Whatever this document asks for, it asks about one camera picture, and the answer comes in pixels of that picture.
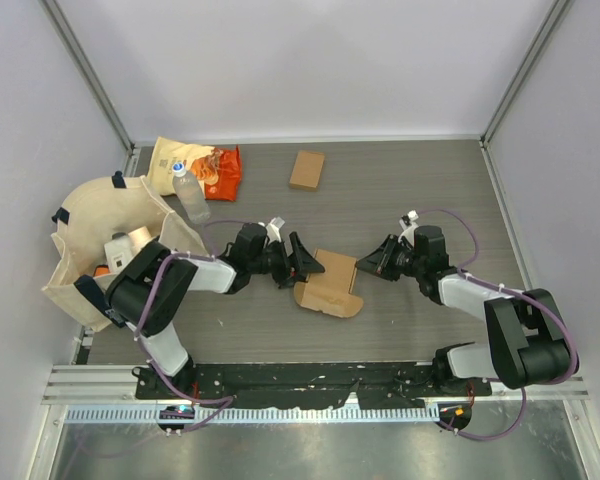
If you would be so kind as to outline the large cardboard box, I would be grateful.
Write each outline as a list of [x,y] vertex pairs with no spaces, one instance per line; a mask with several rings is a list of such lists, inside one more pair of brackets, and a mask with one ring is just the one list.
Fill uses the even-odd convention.
[[364,300],[353,294],[357,260],[324,249],[317,249],[314,258],[325,271],[312,273],[306,282],[298,282],[294,286],[296,304],[337,318],[356,316],[364,306]]

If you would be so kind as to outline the small cardboard box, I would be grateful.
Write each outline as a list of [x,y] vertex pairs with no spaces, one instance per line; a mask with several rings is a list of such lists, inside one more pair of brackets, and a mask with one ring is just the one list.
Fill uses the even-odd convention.
[[294,189],[316,191],[319,186],[324,162],[324,153],[306,150],[299,151],[289,180],[289,186]]

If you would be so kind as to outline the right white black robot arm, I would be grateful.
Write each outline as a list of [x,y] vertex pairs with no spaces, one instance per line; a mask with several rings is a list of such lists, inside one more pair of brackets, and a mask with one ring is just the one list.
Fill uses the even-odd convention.
[[439,349],[431,380],[452,395],[469,378],[485,378],[510,389],[555,384],[577,371],[572,340],[552,295],[543,289],[519,291],[496,286],[451,265],[442,229],[409,226],[389,235],[356,268],[387,281],[416,280],[423,296],[484,323],[486,344],[464,343]]

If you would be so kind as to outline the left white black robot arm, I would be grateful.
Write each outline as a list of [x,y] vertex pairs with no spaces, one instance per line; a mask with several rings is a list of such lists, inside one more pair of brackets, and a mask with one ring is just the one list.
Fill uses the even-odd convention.
[[286,249],[280,235],[283,224],[279,217],[267,224],[244,223],[218,256],[178,252],[152,240],[106,290],[114,317],[132,331],[159,388],[170,398],[189,396],[196,381],[195,362],[174,326],[188,292],[235,294],[254,275],[269,275],[278,288],[291,288],[326,271],[297,233],[290,234],[291,249]]

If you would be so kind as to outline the white box in bag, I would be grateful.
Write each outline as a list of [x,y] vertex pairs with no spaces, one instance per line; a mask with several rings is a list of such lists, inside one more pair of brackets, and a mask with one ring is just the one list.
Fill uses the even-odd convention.
[[119,236],[104,245],[107,265],[111,273],[119,273],[137,255],[137,248],[129,236]]

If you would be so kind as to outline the beige orange snack bag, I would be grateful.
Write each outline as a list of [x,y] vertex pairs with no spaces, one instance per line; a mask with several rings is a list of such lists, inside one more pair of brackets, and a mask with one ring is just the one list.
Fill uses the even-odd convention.
[[153,148],[147,178],[161,196],[175,193],[172,185],[175,163],[182,163],[196,177],[206,200],[236,201],[242,180],[238,146],[228,149],[159,137]]

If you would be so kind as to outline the clear plastic water bottle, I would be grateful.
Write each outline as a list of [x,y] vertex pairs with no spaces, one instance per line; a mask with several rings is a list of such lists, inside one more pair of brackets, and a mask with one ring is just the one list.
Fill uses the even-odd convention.
[[173,165],[172,175],[174,192],[189,220],[194,224],[206,223],[211,212],[195,175],[181,162]]

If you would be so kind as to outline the beige canvas tote bag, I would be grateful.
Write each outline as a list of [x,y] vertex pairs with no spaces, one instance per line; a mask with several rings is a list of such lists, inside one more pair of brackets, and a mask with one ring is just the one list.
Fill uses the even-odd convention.
[[104,245],[116,233],[141,227],[179,252],[206,256],[198,232],[156,192],[145,176],[116,173],[88,181],[71,192],[53,217],[51,235],[60,260],[42,292],[79,324],[99,332],[112,324],[103,305],[114,273],[95,276],[106,263]]

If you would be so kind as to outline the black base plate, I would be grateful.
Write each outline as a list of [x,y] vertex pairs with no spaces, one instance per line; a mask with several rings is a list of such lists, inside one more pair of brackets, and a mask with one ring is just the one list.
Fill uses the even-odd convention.
[[432,365],[417,362],[198,363],[172,383],[206,406],[237,409],[338,409],[352,394],[364,410],[408,408],[423,406],[427,398],[492,393],[485,380],[443,381]]

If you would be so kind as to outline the right aluminium frame post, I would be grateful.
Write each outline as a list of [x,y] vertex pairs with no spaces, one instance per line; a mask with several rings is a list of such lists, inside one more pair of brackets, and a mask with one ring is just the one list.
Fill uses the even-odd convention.
[[544,16],[538,30],[527,48],[515,74],[509,82],[496,110],[489,120],[484,133],[480,137],[481,147],[486,149],[495,137],[500,125],[507,116],[514,101],[521,93],[533,70],[537,66],[555,32],[563,22],[574,2],[572,0],[555,0]]

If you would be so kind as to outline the aluminium frame post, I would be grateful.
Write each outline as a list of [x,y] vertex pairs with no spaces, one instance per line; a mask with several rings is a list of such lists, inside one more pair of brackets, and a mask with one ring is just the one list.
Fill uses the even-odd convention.
[[69,57],[85,81],[96,104],[102,111],[122,148],[130,155],[135,148],[134,142],[131,140],[121,118],[116,112],[113,102],[100,81],[60,3],[56,0],[40,0],[39,4],[49,18]]
[[507,116],[514,101],[521,93],[533,70],[537,66],[555,32],[563,22],[574,2],[572,0],[555,0],[544,16],[538,30],[527,48],[515,74],[509,82],[496,110],[489,120],[484,133],[480,137],[481,147],[486,149],[495,137],[500,125]]

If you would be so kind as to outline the left aluminium frame post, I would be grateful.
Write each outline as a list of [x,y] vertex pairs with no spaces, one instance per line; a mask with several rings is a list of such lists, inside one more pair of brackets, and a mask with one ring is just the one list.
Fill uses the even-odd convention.
[[116,112],[113,102],[100,81],[60,3],[56,0],[40,0],[39,4],[49,18],[69,57],[85,81],[96,104],[102,111],[122,148],[130,155],[135,148],[134,142],[131,140],[121,118]]

